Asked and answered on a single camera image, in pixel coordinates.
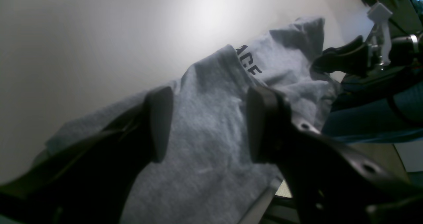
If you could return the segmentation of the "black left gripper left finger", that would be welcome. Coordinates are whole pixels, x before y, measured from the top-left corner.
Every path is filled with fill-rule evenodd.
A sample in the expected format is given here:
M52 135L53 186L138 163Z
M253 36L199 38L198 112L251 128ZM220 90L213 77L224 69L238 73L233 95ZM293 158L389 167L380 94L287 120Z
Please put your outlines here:
M1 185L1 215L23 224L116 224L138 174L163 161L173 91L160 87L100 132Z

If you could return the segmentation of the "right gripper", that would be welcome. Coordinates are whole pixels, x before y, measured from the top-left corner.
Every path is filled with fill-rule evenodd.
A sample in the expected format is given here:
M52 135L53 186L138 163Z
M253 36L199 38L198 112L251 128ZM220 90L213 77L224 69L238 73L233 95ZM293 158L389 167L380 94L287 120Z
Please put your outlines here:
M314 60L312 68L319 73L340 71L355 76L367 76L369 69L390 69L396 66L422 68L422 30L407 33L396 21L388 20L400 31L390 39L390 51L383 59L381 46L384 34L375 24L364 42L359 35L346 45L330 47Z

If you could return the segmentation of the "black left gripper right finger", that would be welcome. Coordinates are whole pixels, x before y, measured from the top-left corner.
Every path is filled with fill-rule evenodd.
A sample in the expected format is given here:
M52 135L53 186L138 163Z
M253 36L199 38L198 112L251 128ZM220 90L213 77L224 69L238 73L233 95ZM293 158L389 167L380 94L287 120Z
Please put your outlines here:
M266 87L247 92L254 163L275 164L291 198L274 198L261 224L421 224L422 188L322 135Z

